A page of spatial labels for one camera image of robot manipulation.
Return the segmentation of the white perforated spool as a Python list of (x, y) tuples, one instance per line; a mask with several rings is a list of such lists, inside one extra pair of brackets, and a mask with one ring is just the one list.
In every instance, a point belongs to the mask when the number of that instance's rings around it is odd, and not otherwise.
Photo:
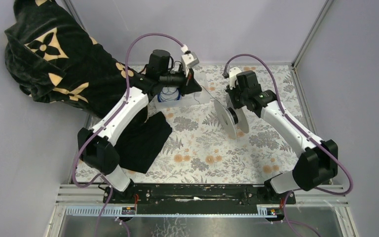
[(237, 138), (237, 128), (243, 133), (250, 132), (244, 111), (236, 109), (230, 99), (227, 99), (226, 105), (223, 105), (218, 100), (214, 100), (214, 108), (222, 127), (231, 139)]

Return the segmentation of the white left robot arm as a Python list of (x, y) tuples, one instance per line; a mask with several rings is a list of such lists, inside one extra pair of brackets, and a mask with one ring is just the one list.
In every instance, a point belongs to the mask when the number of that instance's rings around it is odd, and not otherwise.
[(163, 88), (178, 88), (183, 96), (202, 91), (193, 70), (199, 58), (188, 49), (183, 52), (178, 70), (174, 71), (169, 66), (169, 52), (154, 50), (146, 64), (146, 72), (131, 79), (130, 89), (108, 114), (91, 129), (82, 128), (78, 132), (79, 159), (100, 172), (122, 203), (133, 198), (132, 180), (120, 167), (120, 155), (114, 148), (122, 132)]

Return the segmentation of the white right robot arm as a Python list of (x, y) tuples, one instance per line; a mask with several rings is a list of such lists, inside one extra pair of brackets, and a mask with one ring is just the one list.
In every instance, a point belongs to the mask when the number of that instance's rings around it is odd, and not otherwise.
[(271, 125), (298, 157), (293, 170), (265, 181), (263, 196), (267, 202), (278, 202), (283, 193), (290, 190), (309, 191), (337, 175), (337, 144), (333, 140), (323, 141), (299, 124), (284, 106), (278, 104), (273, 91), (262, 90), (253, 71), (243, 72), (238, 67), (230, 69), (225, 91), (227, 105), (216, 103), (215, 109), (231, 138), (236, 137), (237, 127), (244, 133), (249, 132), (250, 127), (242, 110), (245, 107)]

